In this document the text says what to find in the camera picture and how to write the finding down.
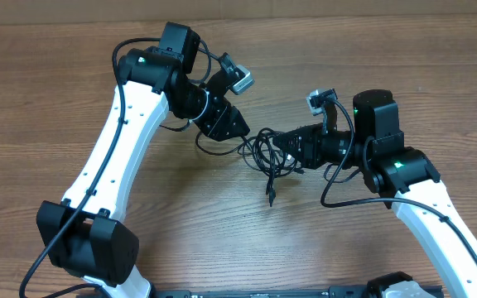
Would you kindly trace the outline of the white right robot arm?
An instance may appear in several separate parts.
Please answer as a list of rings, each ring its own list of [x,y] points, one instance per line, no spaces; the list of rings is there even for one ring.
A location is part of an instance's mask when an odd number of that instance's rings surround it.
[[[438,170],[404,143],[391,91],[356,94],[348,112],[333,89],[315,90],[306,102],[322,123],[275,136],[273,144],[306,169],[357,167],[372,198],[330,203],[334,209],[383,203],[409,228],[453,297],[477,297],[477,239],[455,209]]]

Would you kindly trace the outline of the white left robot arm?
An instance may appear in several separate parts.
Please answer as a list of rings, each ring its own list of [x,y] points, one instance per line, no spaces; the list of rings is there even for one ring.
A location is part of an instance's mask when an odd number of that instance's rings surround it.
[[[124,223],[130,189],[148,145],[168,114],[195,124],[217,142],[244,137],[249,127],[225,97],[253,85],[253,76],[230,55],[219,71],[193,80],[198,53],[207,45],[190,27],[169,22],[158,38],[124,42],[112,55],[113,104],[84,169],[58,203],[41,204],[36,224],[41,257],[82,279],[106,297],[150,297],[152,283],[136,266],[138,237]]]

